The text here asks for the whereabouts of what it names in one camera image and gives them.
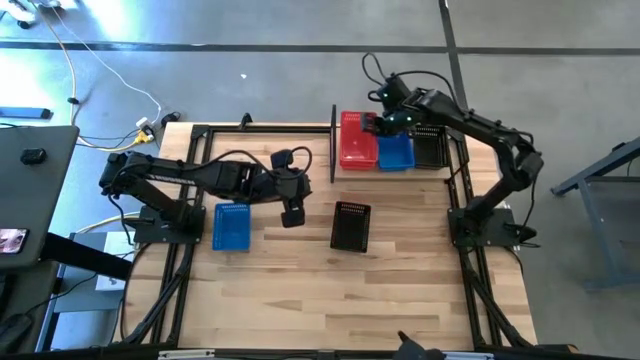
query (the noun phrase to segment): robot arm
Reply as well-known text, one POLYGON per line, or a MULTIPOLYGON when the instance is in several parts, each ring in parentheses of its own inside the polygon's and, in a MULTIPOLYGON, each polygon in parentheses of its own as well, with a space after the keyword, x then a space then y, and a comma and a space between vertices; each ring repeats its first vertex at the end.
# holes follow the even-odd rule
POLYGON ((135 197, 177 230, 190 226, 192 206, 169 198, 149 180, 195 186, 221 199, 245 204, 282 201, 283 225, 292 227, 304 224, 303 200, 311 194, 309 177, 303 170, 289 168, 292 162, 289 150, 272 155, 273 170, 244 161, 214 160, 193 165, 127 152, 109 155, 99 185, 103 195, 135 197))
POLYGON ((482 232, 485 220, 494 208, 512 192, 528 188, 542 168, 541 154, 523 137, 529 134, 506 128, 500 120, 488 120, 473 110, 465 112, 438 90, 417 88, 410 92, 399 77, 392 75, 376 93, 384 112, 372 124, 363 124, 365 131, 390 136, 417 125, 442 125, 469 135, 496 151, 502 179, 486 195, 469 202, 464 216, 458 221, 460 230, 482 232))

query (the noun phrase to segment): black basket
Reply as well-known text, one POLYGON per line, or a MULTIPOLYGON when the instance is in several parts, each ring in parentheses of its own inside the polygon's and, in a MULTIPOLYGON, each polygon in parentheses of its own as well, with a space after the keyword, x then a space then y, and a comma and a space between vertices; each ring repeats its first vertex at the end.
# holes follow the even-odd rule
POLYGON ((449 166, 447 130, 444 126, 417 126, 409 132, 413 154, 419 169, 441 169, 449 166))
POLYGON ((371 206, 336 202, 331 232, 331 248, 366 253, 371 206))

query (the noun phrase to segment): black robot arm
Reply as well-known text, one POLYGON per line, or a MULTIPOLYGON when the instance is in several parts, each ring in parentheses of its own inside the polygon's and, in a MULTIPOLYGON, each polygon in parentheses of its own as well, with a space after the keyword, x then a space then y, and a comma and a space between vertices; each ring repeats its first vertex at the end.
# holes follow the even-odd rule
POLYGON ((273 170, 260 163, 244 161, 216 159, 192 165, 127 152, 109 155, 99 185, 104 195, 135 197, 155 211, 164 226, 176 231, 197 232, 194 227, 198 227, 196 223, 200 219, 194 215, 201 211, 185 200, 171 199, 149 180, 190 185, 219 198, 245 204, 282 201, 285 208, 283 225, 292 227, 304 224, 303 200, 311 194, 309 177, 304 170, 289 168, 292 162, 290 150, 272 155, 273 170))
POLYGON ((390 136, 418 125, 442 125, 495 150, 502 173, 500 181, 485 195, 473 198, 465 209, 450 212, 453 213, 450 221, 456 245, 484 246, 493 240, 494 245, 512 246, 535 236, 533 229, 514 225, 510 211, 495 209, 512 192, 531 186, 542 168, 541 154, 532 141, 524 138, 531 137, 530 134, 509 129, 500 120, 488 120, 473 110, 464 111, 451 97, 438 90, 417 88, 410 92, 397 76, 389 77, 376 93, 384 112, 372 124, 364 124, 366 131, 390 136))

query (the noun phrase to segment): blue basket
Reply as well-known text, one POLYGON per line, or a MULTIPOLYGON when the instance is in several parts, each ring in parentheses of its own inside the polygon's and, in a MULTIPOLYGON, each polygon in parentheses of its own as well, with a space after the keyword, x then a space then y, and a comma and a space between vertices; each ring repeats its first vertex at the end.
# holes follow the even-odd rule
POLYGON ((246 204, 217 204, 213 218, 213 250, 249 251, 251 210, 246 204))
POLYGON ((402 171, 416 166, 407 134, 378 137, 378 164, 383 171, 402 171))

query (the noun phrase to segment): white cable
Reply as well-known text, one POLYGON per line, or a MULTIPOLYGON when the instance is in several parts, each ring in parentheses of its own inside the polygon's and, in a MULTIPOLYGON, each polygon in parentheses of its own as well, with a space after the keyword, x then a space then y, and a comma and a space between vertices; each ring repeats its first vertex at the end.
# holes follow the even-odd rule
MULTIPOLYGON (((140 212, 138 212, 138 211, 130 212, 130 213, 124 214, 124 218, 125 219, 137 218, 138 215, 140 215, 140 212)), ((83 233, 89 232, 89 231, 91 231, 91 230, 93 230, 95 228, 99 228, 100 226, 104 226, 104 225, 107 225, 109 223, 112 223, 112 222, 118 221, 118 220, 120 220, 120 215, 112 216, 110 218, 107 218, 107 219, 104 219, 102 221, 99 221, 99 222, 97 222, 95 224, 91 224, 91 225, 85 226, 82 229, 76 231, 76 233, 83 234, 83 233)))
POLYGON ((58 12, 56 11, 55 8, 51 8, 51 10, 53 10, 53 13, 56 14, 58 19, 60 20, 60 25, 62 25, 62 27, 64 27, 71 35, 73 35, 73 37, 75 37, 76 40, 78 40, 82 45, 84 45, 84 47, 87 48, 87 50, 89 50, 91 55, 93 55, 102 65, 104 65, 105 68, 107 68, 115 76, 117 76, 118 79, 120 79, 120 81, 122 81, 124 86, 128 87, 129 89, 131 89, 133 91, 137 91, 137 92, 139 92, 141 94, 147 95, 147 97, 149 99, 151 99, 151 101, 153 101, 154 104, 156 104, 158 106, 158 114, 156 115, 156 119, 153 122, 155 123, 156 121, 158 121, 158 119, 160 118, 160 112, 162 111, 162 106, 160 106, 160 103, 158 101, 156 101, 156 99, 154 99, 153 96, 151 96, 151 94, 149 94, 148 92, 146 92, 144 90, 140 90, 140 89, 138 89, 138 88, 136 88, 134 86, 129 85, 129 83, 127 83, 117 71, 113 70, 109 65, 107 65, 104 61, 102 61, 102 59, 95 52, 93 52, 93 50, 91 50, 91 48, 89 48, 89 46, 84 41, 82 41, 82 39, 80 39, 80 37, 78 35, 76 35, 75 32, 73 32, 73 30, 71 30, 71 29, 69 29, 69 27, 67 27, 65 22, 62 20, 62 17, 58 14, 58 12))
MULTIPOLYGON (((44 14, 42 14, 42 11, 40 11, 40 8, 33 3, 33 1, 29 1, 31 3, 31 5, 33 6, 33 8, 36 10, 36 12, 40 15, 40 17, 42 18, 42 20, 44 21, 45 25, 49 28, 49 30, 51 31, 51 33, 53 34, 53 36, 56 38, 56 40, 58 41, 58 44, 60 45, 60 48, 62 49, 62 52, 64 53, 64 56, 67 60, 67 64, 69 65, 69 70, 71 71, 71 97, 76 99, 76 73, 75 73, 75 69, 73 67, 73 63, 71 62, 71 57, 69 56, 69 52, 67 51, 66 47, 64 46, 64 43, 62 42, 62 40, 60 39, 60 37, 58 36, 58 33, 53 29, 53 26, 51 26, 51 23, 49 22, 49 20, 47 20, 47 18, 44 16, 44 14)), ((80 41, 86 48, 87 50, 89 50, 91 52, 91 54, 102 64, 104 65, 108 70, 110 70, 112 73, 114 73, 119 79, 120 81, 122 81, 122 83, 136 91, 142 94, 145 94, 146 96, 149 97, 149 99, 151 99, 151 101, 153 101, 157 106, 158 106, 158 113, 156 114, 156 120, 158 120, 158 118, 160 117, 160 112, 162 111, 162 106, 160 106, 160 103, 158 103, 156 101, 156 99, 153 98, 153 96, 151 96, 151 94, 142 91, 138 88, 135 88, 131 85, 129 85, 120 74, 118 74, 117 71, 113 70, 111 67, 109 67, 107 64, 105 64, 104 61, 102 61, 102 59, 100 59, 100 57, 98 57, 98 55, 96 53, 94 53, 89 46, 87 46, 87 44, 85 44, 79 37, 78 35, 76 35, 73 31, 71 31, 71 29, 69 29, 64 21, 62 20, 62 18, 60 17, 60 15, 58 14, 58 12, 55 10, 55 8, 51 8, 54 13, 56 14, 56 16, 58 17, 58 19, 60 20, 60 23, 62 24, 62 26, 64 26, 65 29, 67 29, 67 31, 69 31, 76 39, 78 39, 78 41, 80 41)), ((75 121, 74 121, 74 109, 75 109, 75 104, 70 103, 70 108, 69 108, 69 123, 71 125, 74 125, 75 121)), ((108 147, 103 147, 103 146, 98 146, 95 144, 92 144, 90 142, 88 142, 87 140, 85 140, 82 136, 78 136, 78 140, 85 146, 96 149, 96 150, 100 150, 100 151, 104 151, 104 152, 120 152, 123 150, 127 150, 130 149, 134 146, 137 146, 139 144, 141 144, 140 141, 137 141, 138 139, 136 138, 136 140, 134 140, 131 144, 126 145, 124 147, 120 147, 120 148, 108 148, 108 147)))

